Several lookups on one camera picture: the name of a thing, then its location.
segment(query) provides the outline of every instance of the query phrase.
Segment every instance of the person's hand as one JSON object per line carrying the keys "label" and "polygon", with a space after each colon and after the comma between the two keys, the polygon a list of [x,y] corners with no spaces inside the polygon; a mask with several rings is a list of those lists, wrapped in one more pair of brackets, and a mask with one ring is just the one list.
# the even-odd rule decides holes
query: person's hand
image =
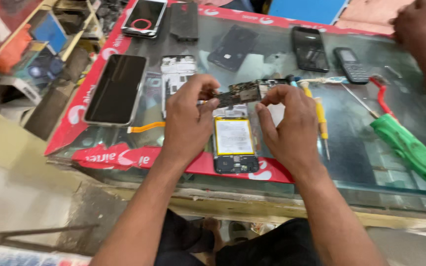
{"label": "person's hand", "polygon": [[[277,128],[269,104],[285,106],[284,119]],[[315,101],[293,86],[279,85],[256,105],[262,137],[274,157],[295,179],[309,175],[321,165],[318,149],[318,119]]]}
{"label": "person's hand", "polygon": [[[207,74],[194,75],[166,103],[165,139],[161,154],[187,166],[204,148],[213,132],[213,98],[220,84]],[[209,100],[197,107],[197,100]]]}
{"label": "person's hand", "polygon": [[391,19],[396,40],[404,46],[411,45],[413,38],[426,32],[426,0],[415,0],[399,9],[397,18]]}

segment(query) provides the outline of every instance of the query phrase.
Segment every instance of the wall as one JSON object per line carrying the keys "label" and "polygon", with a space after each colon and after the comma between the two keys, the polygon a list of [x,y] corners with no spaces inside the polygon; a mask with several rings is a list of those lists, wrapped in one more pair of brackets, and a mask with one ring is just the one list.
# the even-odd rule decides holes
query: wall
{"label": "wall", "polygon": [[[45,163],[46,142],[0,115],[0,231],[64,226],[80,180]],[[55,244],[56,234],[31,241]]]}

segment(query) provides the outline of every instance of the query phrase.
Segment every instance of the phone keypad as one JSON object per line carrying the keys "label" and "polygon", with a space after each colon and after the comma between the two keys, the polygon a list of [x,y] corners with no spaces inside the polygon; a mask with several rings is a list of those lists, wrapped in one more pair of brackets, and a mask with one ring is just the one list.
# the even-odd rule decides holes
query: phone keypad
{"label": "phone keypad", "polygon": [[361,64],[345,64],[343,68],[350,75],[351,82],[367,82],[369,75],[364,71]]}

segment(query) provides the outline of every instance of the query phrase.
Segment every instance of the wrist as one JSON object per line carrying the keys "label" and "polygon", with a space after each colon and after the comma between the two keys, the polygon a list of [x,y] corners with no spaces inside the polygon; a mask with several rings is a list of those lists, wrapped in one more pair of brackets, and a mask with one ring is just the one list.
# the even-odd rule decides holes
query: wrist
{"label": "wrist", "polygon": [[415,28],[404,37],[403,43],[408,50],[421,49],[421,44],[426,43],[426,27]]}
{"label": "wrist", "polygon": [[164,172],[179,173],[180,177],[187,165],[188,162],[181,160],[178,156],[173,156],[161,151],[154,161],[152,168],[159,168]]}
{"label": "wrist", "polygon": [[329,178],[328,171],[321,162],[307,167],[287,167],[287,170],[292,174],[295,183],[302,186],[316,184],[324,178]]}

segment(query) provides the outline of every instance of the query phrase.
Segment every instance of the white phone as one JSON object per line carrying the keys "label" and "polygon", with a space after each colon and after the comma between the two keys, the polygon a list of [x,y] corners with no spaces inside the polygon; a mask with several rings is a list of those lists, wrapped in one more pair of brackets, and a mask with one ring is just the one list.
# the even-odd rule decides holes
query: white phone
{"label": "white phone", "polygon": [[156,38],[167,7],[167,0],[138,0],[121,27],[130,36]]}

